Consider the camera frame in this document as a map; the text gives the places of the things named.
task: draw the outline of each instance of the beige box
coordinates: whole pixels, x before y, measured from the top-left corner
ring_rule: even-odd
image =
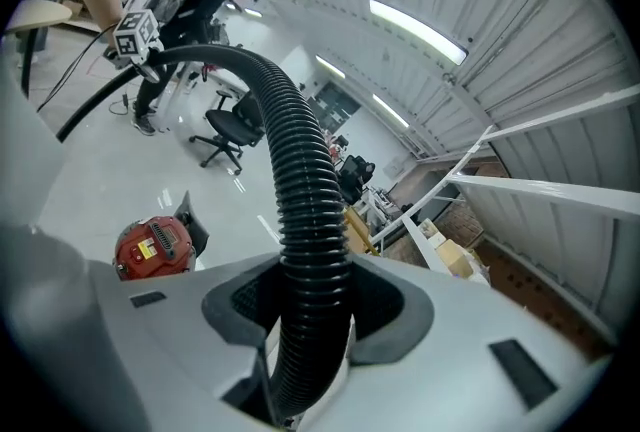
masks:
[[[429,238],[429,243],[432,245],[432,247],[434,249],[437,249],[438,247],[440,247],[446,241],[447,241],[447,239],[440,232],[437,232],[435,235],[433,235],[431,238]]]
[[[466,279],[473,274],[473,269],[464,255],[464,249],[453,240],[444,242],[436,252],[453,275]]]

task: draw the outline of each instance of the black vent slot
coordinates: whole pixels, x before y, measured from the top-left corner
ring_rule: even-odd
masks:
[[[156,240],[160,242],[160,246],[164,249],[164,252],[166,253],[167,257],[169,259],[172,259],[174,254],[172,249],[173,244],[167,238],[167,235],[165,234],[165,232],[162,231],[162,228],[157,222],[152,222],[150,227],[151,227],[151,232],[155,235]]]
[[[167,296],[164,293],[154,291],[143,293],[142,295],[136,295],[135,297],[130,297],[130,300],[134,308],[141,308],[142,306],[153,304],[154,302],[158,302],[166,298]]]

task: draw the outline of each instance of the cable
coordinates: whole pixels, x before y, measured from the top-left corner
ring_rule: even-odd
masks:
[[[333,381],[349,336],[351,262],[335,169],[318,121],[289,77],[247,50],[222,45],[184,46],[154,53],[156,67],[185,61],[216,64],[240,77],[264,119],[276,188],[285,305],[271,398],[281,417],[307,410]],[[58,132],[64,142],[108,96],[138,73],[118,74],[76,110]]]
[[[64,86],[64,84],[67,83],[67,80],[69,80],[69,78],[71,77],[71,75],[73,74],[73,72],[76,70],[76,68],[78,67],[78,64],[80,64],[80,61],[82,60],[82,58],[85,56],[85,54],[89,51],[89,48],[91,48],[93,46],[93,44],[100,39],[104,34],[106,34],[107,32],[109,32],[109,30],[111,30],[112,28],[115,28],[117,25],[117,23],[114,23],[113,25],[108,26],[107,28],[105,28],[102,32],[100,32],[96,37],[94,37],[91,42],[86,46],[86,48],[84,50],[82,50],[82,52],[80,52],[80,55],[78,55],[72,62],[71,64],[69,64],[69,67],[67,67],[67,69],[65,70],[65,72],[62,74],[62,76],[60,77],[60,80],[58,80],[58,82],[56,83],[56,85],[53,86],[53,89],[51,89],[51,91],[49,92],[49,95],[45,98],[45,100],[42,102],[42,104],[38,107],[38,109],[36,110],[36,112],[40,112],[44,106],[49,103],[56,94],[58,94],[58,92],[60,91],[60,89],[62,89],[62,87]]]
[[[119,99],[118,101],[114,101],[113,103],[111,103],[111,105],[109,105],[109,112],[115,114],[116,116],[126,116],[129,113],[129,103],[133,103],[134,101],[136,101],[136,98],[131,99],[125,93],[122,95],[121,99]],[[118,103],[122,103],[122,105],[124,106],[124,112],[114,112],[114,110],[111,108]]]

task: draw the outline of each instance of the white wall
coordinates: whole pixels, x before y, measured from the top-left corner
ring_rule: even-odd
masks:
[[[242,43],[243,48],[278,65],[300,44],[300,35],[275,18],[253,18],[231,12],[226,7],[216,17],[227,25],[231,46]]]
[[[403,174],[415,167],[413,155],[364,107],[347,119],[335,134],[344,135],[349,141],[347,155],[360,155],[367,162],[376,164],[369,182],[374,187],[389,190]],[[404,167],[402,174],[387,176],[384,168],[398,161]]]
[[[318,67],[315,57],[302,45],[296,46],[280,63],[280,67],[294,84],[305,85],[302,94],[306,98],[322,89],[328,80],[326,70]]]
[[[327,82],[326,71],[318,67],[315,57],[300,44],[300,34],[280,20],[253,18],[227,12],[226,8],[217,17],[227,26],[231,46],[241,43],[243,48],[278,64],[296,86],[305,84],[305,97],[315,94]]]

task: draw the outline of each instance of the desk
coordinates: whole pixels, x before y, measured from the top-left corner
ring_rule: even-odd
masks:
[[[9,20],[7,34],[50,27],[71,18],[71,9],[50,0],[23,0]]]
[[[69,18],[71,18],[71,9],[50,0],[23,0],[13,12],[5,33],[14,34],[29,31],[22,59],[21,77],[22,92],[27,98],[29,97],[29,79],[31,78],[31,59],[36,45],[38,28],[57,25]]]

